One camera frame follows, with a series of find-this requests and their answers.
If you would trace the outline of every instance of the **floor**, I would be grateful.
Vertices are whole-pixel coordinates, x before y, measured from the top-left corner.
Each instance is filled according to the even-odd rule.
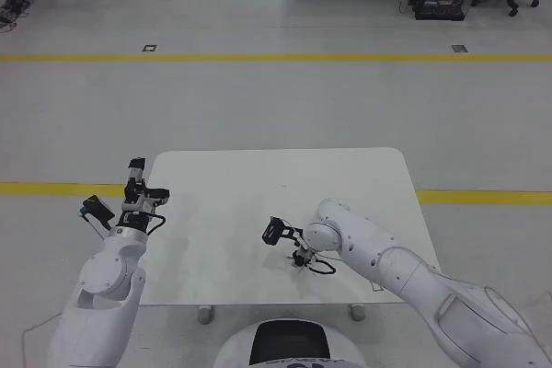
[[[552,54],[552,0],[418,22],[395,0],[37,0],[0,54]],[[418,190],[551,190],[552,63],[4,63],[0,181],[122,183],[168,150],[393,146]],[[59,312],[98,250],[74,197],[0,197],[0,367]],[[108,200],[112,208],[118,199]],[[424,205],[445,273],[524,305],[552,292],[552,207]],[[406,305],[140,309],[120,367],[210,367],[249,323],[306,317],[372,367],[454,367]],[[26,338],[42,367],[51,322]],[[538,331],[552,347],[552,324]]]

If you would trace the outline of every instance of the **table foot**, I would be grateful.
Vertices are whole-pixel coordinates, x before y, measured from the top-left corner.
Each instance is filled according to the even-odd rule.
[[[362,322],[366,319],[366,309],[364,305],[348,305],[350,311],[350,317],[356,322]]]
[[[214,318],[214,305],[199,305],[199,323],[208,325]]]

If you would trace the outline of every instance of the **white table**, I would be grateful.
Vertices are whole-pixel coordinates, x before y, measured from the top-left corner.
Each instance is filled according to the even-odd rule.
[[[167,223],[141,260],[142,305],[400,302],[340,262],[330,276],[299,272],[287,259],[292,241],[262,242],[271,215],[303,228],[331,197],[439,268],[405,159],[393,148],[166,152],[147,185],[169,189],[170,198],[158,208]]]

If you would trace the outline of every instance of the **white robot body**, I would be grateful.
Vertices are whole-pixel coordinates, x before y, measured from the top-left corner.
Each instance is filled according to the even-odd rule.
[[[166,220],[155,214],[155,207],[169,198],[167,190],[145,186],[144,159],[134,159],[130,169],[119,223],[81,271],[52,337],[49,368],[115,367],[126,349],[145,282],[138,260],[146,250],[147,236]],[[107,210],[99,211],[106,215]],[[162,222],[148,232],[153,217]],[[442,275],[347,205],[325,200],[305,229],[287,227],[286,235],[283,221],[276,220],[279,223],[270,221],[264,233],[267,244],[276,245],[280,237],[295,240],[297,251],[305,254],[300,258],[302,267],[321,251],[337,251],[339,260],[363,278],[412,306],[459,366],[552,368],[530,328],[496,292]],[[301,231],[301,237],[293,235]],[[95,296],[118,303],[97,309]],[[249,366],[365,368],[366,362],[354,343],[331,328],[301,319],[276,319],[236,333],[221,348],[213,368]]]

